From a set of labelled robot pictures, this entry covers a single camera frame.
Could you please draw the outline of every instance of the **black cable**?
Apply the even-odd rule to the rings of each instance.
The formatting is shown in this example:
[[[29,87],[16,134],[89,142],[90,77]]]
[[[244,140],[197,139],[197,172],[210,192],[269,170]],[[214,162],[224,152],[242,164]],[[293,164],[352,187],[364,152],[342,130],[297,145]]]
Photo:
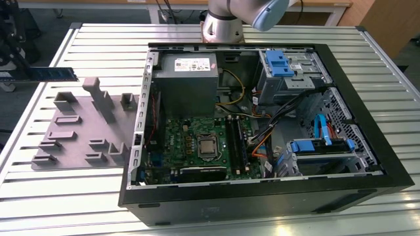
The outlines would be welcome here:
[[[162,10],[162,8],[160,7],[160,3],[158,3],[158,1],[157,1],[157,0],[154,0],[154,1],[156,1],[156,4],[157,4],[157,7],[158,7],[158,10],[160,10],[160,11],[164,11],[164,10]]]
[[[166,7],[169,9],[169,12],[170,12],[170,16],[172,16],[172,19],[173,19],[173,23],[177,25],[177,20],[176,20],[176,17],[174,17],[174,14],[173,14],[173,10],[172,10],[172,7],[170,7],[170,3],[168,0],[164,0],[165,4],[166,4]]]
[[[190,12],[189,16],[186,17],[186,19],[181,21],[181,24],[184,24],[184,23],[185,23],[185,21],[188,21],[188,20],[189,20],[189,18],[192,17],[192,14],[194,13],[194,11],[196,11],[196,10],[192,10],[192,12]]]
[[[302,15],[302,0],[300,0],[300,13],[298,13],[298,17],[297,17],[297,20],[294,22],[294,25],[297,25],[300,19],[301,19],[301,15]]]
[[[232,110],[226,109],[224,106],[221,106],[221,105],[217,105],[217,106],[220,106],[222,109],[225,109],[229,113],[238,115],[237,112],[233,112]]]
[[[229,93],[228,97],[229,97],[229,102],[233,102],[232,93]],[[238,105],[237,105],[237,104],[233,104],[233,106],[236,107],[236,109],[237,109],[238,112],[241,113],[242,110],[241,110],[241,108],[238,107]]]
[[[298,103],[301,102],[301,100],[304,99],[305,96],[313,94],[313,93],[318,93],[320,91],[317,90],[306,90],[302,93],[300,93],[300,95],[297,95],[294,98],[292,98],[276,111],[276,113],[273,114],[272,118],[268,121],[268,125],[266,128],[262,130],[262,132],[260,132],[257,135],[254,135],[254,137],[250,139],[250,141],[258,139],[264,134],[266,134],[274,127],[274,125],[278,122],[278,119],[286,115],[292,110],[296,109]]]
[[[10,134],[13,130],[9,129],[0,129],[0,133]]]

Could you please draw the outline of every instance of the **aluminum table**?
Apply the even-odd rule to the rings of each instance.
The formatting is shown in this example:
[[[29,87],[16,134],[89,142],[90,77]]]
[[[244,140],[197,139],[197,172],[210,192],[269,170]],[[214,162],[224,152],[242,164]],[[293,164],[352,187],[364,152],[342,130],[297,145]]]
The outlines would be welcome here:
[[[369,34],[353,27],[280,26],[260,33],[245,26],[244,32],[252,43],[329,45],[406,171],[420,183],[420,94]],[[5,145],[0,234],[418,235],[420,185],[340,213],[148,228],[117,207],[121,168],[32,171],[56,93],[88,95],[81,88],[84,77],[97,76],[110,95],[138,94],[146,44],[198,41],[197,25],[82,24],[68,31],[50,66],[73,67],[81,81],[40,83]]]

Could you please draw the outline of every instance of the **yellow wire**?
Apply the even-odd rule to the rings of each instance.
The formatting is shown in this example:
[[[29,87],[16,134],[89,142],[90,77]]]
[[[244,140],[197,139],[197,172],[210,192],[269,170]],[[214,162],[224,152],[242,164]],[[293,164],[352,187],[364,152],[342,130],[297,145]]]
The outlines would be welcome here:
[[[216,103],[216,105],[232,105],[232,104],[236,104],[237,102],[240,102],[241,99],[244,98],[245,87],[244,87],[242,81],[240,80],[240,78],[237,78],[237,76],[232,73],[232,71],[229,71],[226,69],[222,69],[222,71],[228,72],[233,76],[233,78],[237,80],[237,82],[240,83],[241,88],[242,88],[242,93],[241,93],[241,96],[238,97],[238,99],[236,99],[233,102],[218,102],[218,103]]]

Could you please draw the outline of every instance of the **orange wire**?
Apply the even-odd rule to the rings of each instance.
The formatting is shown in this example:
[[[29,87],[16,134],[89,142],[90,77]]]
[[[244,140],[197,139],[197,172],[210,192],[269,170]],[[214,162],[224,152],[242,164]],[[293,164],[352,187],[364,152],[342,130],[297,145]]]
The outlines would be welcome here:
[[[329,132],[330,132],[332,137],[333,137],[333,138],[337,138],[334,129],[333,129],[333,127],[332,127],[332,125],[330,125],[329,123],[326,123],[326,127],[328,127],[328,130],[329,130]]]
[[[273,132],[273,131],[270,131],[270,132],[265,135],[262,141],[260,142],[260,144],[258,144],[258,145],[256,146],[256,148],[253,149],[253,151],[252,151],[252,156],[254,155],[254,153],[256,153],[258,147],[262,145],[262,143],[264,143],[265,140],[268,139],[268,137],[269,137],[269,135],[272,134],[272,132]]]
[[[252,106],[252,114],[253,114],[256,117],[261,117],[262,115],[257,114],[257,113],[254,112],[254,109],[256,109],[256,105]]]
[[[253,154],[253,157],[258,156],[258,157],[266,157],[264,154]]]

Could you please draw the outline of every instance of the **expansion slot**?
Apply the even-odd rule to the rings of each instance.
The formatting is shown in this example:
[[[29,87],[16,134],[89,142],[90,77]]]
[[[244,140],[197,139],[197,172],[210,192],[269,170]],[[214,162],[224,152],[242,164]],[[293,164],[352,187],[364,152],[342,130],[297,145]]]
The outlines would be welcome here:
[[[249,170],[246,146],[242,137],[241,121],[238,117],[228,117],[224,121],[226,142],[229,148],[230,171],[233,174],[241,174]]]

